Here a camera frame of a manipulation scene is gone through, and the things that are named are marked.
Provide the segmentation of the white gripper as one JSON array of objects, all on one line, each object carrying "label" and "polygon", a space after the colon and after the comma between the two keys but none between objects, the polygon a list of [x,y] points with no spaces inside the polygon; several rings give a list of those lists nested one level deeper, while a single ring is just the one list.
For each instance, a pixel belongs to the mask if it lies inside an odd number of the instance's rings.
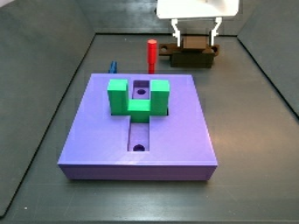
[{"label": "white gripper", "polygon": [[177,47],[181,46],[181,32],[176,18],[214,18],[214,26],[209,31],[209,46],[213,46],[221,17],[233,17],[237,12],[239,0],[157,0],[156,3],[156,16],[172,20],[172,36]]}]

